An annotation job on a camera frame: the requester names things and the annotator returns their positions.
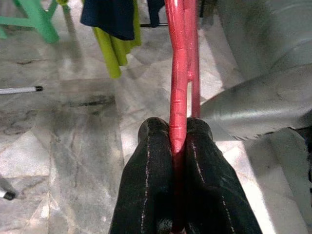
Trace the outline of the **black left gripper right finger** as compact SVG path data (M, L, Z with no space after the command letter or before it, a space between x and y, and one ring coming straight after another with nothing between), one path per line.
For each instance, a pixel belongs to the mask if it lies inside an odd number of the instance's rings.
M185 149L188 234L260 234L236 172L218 149L209 125L187 119Z

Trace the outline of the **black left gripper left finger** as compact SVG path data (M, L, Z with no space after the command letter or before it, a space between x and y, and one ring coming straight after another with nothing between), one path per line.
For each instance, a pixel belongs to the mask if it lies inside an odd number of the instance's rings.
M125 165L111 222L113 234L169 234L173 227L173 167L168 124L146 119Z

